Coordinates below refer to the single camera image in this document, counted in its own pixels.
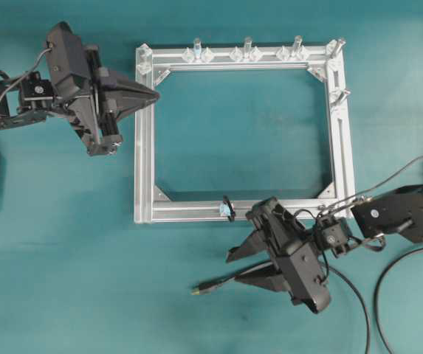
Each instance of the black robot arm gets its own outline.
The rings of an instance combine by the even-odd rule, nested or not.
[[[117,123],[155,103],[159,94],[102,66],[98,47],[84,46],[66,22],[50,30],[46,47],[41,54],[47,57],[51,80],[34,71],[9,78],[0,70],[0,130],[62,117],[90,156],[116,153],[123,142]],[[10,115],[5,90],[18,91],[15,116]]]

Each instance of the rectangular metal frame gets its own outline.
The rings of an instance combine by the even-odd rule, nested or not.
[[[317,214],[322,207],[354,194],[351,132],[349,129],[343,39],[325,46],[302,46],[298,38],[292,46],[244,48],[136,50],[136,81],[155,89],[170,73],[180,71],[221,71],[251,69],[305,69],[326,89],[326,115],[329,124],[333,182],[313,199],[280,200],[290,212],[305,208]],[[160,223],[185,221],[226,221],[219,214],[221,201],[172,201],[155,185],[154,106],[136,112],[134,151],[134,222]],[[232,201],[236,220],[258,201]],[[350,217],[350,212],[340,216]]]

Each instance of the bolt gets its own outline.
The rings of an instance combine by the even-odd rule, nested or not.
[[[244,38],[244,58],[248,58],[252,49],[252,37]]]
[[[36,94],[43,94],[44,93],[44,87],[37,85],[34,88],[34,91],[35,91]]]
[[[340,105],[340,104],[342,104],[345,100],[347,100],[347,97],[350,94],[351,94],[351,92],[348,89],[343,89],[342,92],[341,92],[341,94],[337,98],[337,100],[334,101],[333,105]]]
[[[339,53],[341,53],[341,50],[343,50],[344,44],[345,44],[344,38],[339,38],[337,40],[336,46],[334,47],[334,50],[331,53],[331,59],[334,59],[335,57],[339,55]]]
[[[296,54],[301,50],[301,43],[303,42],[303,37],[300,35],[295,36],[295,40],[293,41],[292,45],[292,57],[296,56]]]
[[[333,243],[336,243],[336,238],[333,235],[329,235],[326,238],[326,241],[328,241],[328,243],[332,245]]]
[[[195,53],[195,59],[199,59],[202,56],[202,40],[195,38],[193,41],[193,52]]]

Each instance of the screw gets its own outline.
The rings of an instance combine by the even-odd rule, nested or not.
[[[37,85],[34,88],[34,91],[35,91],[36,94],[43,94],[44,93],[44,87]]]
[[[336,238],[333,235],[329,235],[326,238],[326,241],[328,241],[328,243],[332,245],[333,243],[336,243]]]
[[[334,50],[331,53],[331,59],[334,59],[335,57],[337,57],[339,53],[341,53],[341,50],[343,50],[344,44],[345,44],[344,38],[339,38],[337,40],[336,46],[334,47]]]
[[[195,38],[193,41],[193,52],[195,53],[195,59],[199,59],[202,55],[202,40]]]
[[[295,36],[295,40],[293,41],[292,45],[292,57],[296,56],[296,54],[301,50],[301,43],[303,42],[303,37],[300,35]]]
[[[244,58],[248,58],[252,49],[252,37],[244,38]]]

